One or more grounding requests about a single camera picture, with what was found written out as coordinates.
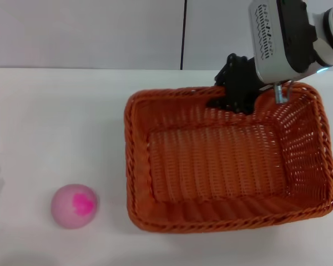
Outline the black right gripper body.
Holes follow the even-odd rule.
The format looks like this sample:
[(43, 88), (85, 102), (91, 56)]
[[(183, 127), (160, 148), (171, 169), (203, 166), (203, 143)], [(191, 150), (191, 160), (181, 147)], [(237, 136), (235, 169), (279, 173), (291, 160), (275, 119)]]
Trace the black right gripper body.
[(255, 59), (228, 56), (226, 100), (231, 109), (253, 109), (264, 83), (258, 77)]

